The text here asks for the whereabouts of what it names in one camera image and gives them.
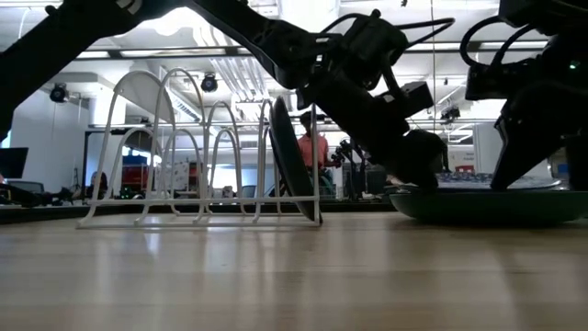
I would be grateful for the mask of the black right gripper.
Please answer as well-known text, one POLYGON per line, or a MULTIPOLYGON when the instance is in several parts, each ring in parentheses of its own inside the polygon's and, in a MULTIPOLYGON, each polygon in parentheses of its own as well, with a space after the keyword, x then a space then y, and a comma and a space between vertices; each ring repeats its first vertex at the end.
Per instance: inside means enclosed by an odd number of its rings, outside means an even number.
MULTIPOLYGON (((512 44, 495 54, 495 64, 512 44)), ((494 127, 503 146, 491 188, 506 190, 533 167, 559 150, 564 137, 588 131, 588 35, 553 36, 537 61, 533 77, 506 98, 494 127)), ((567 140, 569 184, 588 191, 588 134, 567 140)))

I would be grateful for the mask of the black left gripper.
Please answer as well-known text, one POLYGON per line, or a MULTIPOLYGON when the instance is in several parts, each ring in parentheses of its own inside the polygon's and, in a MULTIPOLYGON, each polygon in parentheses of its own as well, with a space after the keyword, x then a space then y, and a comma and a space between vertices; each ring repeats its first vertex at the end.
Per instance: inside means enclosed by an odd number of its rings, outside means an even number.
POLYGON ((342 71, 314 74, 296 93, 299 107, 316 105, 400 182, 437 189, 446 144, 430 131, 408 131, 404 95, 374 97, 342 71))

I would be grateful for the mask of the large dark green bowl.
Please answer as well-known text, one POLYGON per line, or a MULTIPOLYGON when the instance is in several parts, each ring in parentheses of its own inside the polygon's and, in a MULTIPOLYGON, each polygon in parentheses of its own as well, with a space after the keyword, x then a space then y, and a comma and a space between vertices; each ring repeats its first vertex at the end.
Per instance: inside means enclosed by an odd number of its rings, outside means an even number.
POLYGON ((527 227, 588 217, 588 191, 414 191, 392 194, 390 201, 398 212, 434 225, 527 227))

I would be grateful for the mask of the dark grey plate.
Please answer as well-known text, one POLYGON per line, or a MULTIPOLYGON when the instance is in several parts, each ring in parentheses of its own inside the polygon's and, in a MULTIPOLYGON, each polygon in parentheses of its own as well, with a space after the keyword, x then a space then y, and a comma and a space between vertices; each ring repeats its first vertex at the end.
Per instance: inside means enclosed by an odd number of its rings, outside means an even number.
POLYGON ((313 196, 311 176, 304 165, 283 97, 277 97, 269 111, 269 135, 285 191, 291 198, 313 196))

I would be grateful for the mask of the white wire dish rack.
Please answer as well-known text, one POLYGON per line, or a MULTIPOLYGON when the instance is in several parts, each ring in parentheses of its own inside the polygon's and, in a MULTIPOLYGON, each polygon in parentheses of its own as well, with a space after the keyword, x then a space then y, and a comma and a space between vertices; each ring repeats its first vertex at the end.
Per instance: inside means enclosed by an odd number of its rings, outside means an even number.
POLYGON ((113 96, 111 98, 109 113, 107 116, 107 124, 105 127, 105 137, 103 140, 103 147, 107 145, 108 135, 112 129, 112 116, 114 107, 116 106, 119 96, 124 94, 124 86, 129 84, 135 77, 146 77, 158 87, 157 98, 155 100, 154 124, 148 129, 146 127, 133 127, 125 135, 122 144, 135 131, 145 131, 152 137, 152 145, 150 155, 155 155, 156 152, 163 154, 161 166, 163 170, 157 172, 154 169, 154 161, 151 161, 148 170, 147 189, 145 198, 138 200, 137 205, 142 206, 141 215, 132 224, 91 224, 89 221, 95 216, 96 210, 100 206, 128 206, 132 205, 131 200, 115 200, 109 196, 112 190, 108 189, 103 199, 98 197, 100 189, 101 175, 100 171, 104 165, 105 149, 103 148, 98 164, 98 175, 94 183, 94 191, 92 199, 87 202, 90 210, 88 214, 80 220, 76 227, 78 229, 148 229, 148 228, 208 228, 208 227, 319 227, 322 225, 322 218, 320 212, 320 194, 318 187, 318 168, 317 162, 313 166, 313 187, 314 195, 311 197, 291 198, 290 196, 282 197, 279 193, 279 188, 275 188, 275 196, 273 198, 265 198, 262 192, 259 192, 253 198, 246 198, 242 193, 242 159, 240 150, 240 137, 238 133, 239 122, 235 119, 233 114, 230 115, 231 120, 228 124, 222 126, 222 130, 215 136, 215 143, 209 144, 210 129, 217 123, 213 120, 214 113, 217 108, 226 108, 231 111, 231 107, 224 101, 217 101, 213 104, 208 115, 204 115, 200 122, 195 123, 180 123, 175 121, 175 114, 170 114, 170 121, 172 131, 169 139, 165 145, 160 144, 158 140, 159 125, 160 125, 160 107, 166 105, 169 110, 172 110, 172 102, 166 89, 168 80, 173 74, 179 70, 174 68, 170 70, 162 79, 157 78, 154 74, 146 71, 131 71, 125 74, 117 82, 113 88, 113 96), (177 199, 175 197, 176 191, 174 187, 175 175, 170 177, 165 176, 165 169, 175 167, 175 144, 176 136, 179 133, 184 133, 193 144, 194 155, 197 158, 199 182, 198 182, 198 197, 196 199, 177 199), (217 156, 219 150, 220 138, 226 134, 232 143, 233 156, 236 167, 237 180, 237 196, 235 198, 220 198, 215 199, 210 192, 211 183, 215 177, 217 156), (307 217, 305 222, 277 222, 277 223, 262 223, 261 207, 264 203, 274 203, 277 205, 277 216, 282 217, 284 213, 281 210, 281 204, 286 202, 300 203, 310 202, 312 204, 311 215, 307 217), (227 204, 235 203, 240 207, 241 215, 249 216, 251 221, 248 223, 211 223, 207 219, 213 215, 209 209, 212 204, 227 204), (198 213, 196 212, 181 212, 177 207, 179 206, 198 206, 198 213), (245 205, 254 205, 254 213, 247 213, 245 205), (150 211, 152 206, 168 206, 172 213, 154 213, 150 211))

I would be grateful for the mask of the black monitor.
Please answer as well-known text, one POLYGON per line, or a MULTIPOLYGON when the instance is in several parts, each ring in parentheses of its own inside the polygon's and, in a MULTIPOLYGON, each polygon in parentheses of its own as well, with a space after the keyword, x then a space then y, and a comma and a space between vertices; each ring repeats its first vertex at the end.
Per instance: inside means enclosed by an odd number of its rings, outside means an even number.
POLYGON ((0 148, 0 175, 4 178, 22 178, 28 156, 28 147, 0 148))

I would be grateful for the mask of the black gantry frame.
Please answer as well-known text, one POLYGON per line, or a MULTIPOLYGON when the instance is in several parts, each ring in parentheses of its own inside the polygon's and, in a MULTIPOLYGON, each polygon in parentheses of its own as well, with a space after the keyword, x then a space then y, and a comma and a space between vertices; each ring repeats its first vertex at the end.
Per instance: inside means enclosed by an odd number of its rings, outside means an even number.
POLYGON ((98 164, 100 161, 101 151, 104 148, 105 159, 100 174, 102 179, 100 185, 102 188, 98 191, 100 199, 104 197, 108 188, 112 189, 111 197, 115 199, 132 199, 136 195, 143 195, 144 191, 132 192, 122 190, 121 174, 122 160, 124 156, 141 155, 148 159, 148 166, 151 164, 151 145, 152 137, 145 131, 133 132, 127 140, 123 141, 124 135, 129 129, 114 129, 108 135, 107 145, 103 147, 105 133, 103 131, 87 131, 85 133, 84 145, 84 166, 83 166, 83 192, 84 197, 91 198, 96 174, 98 173, 98 164))

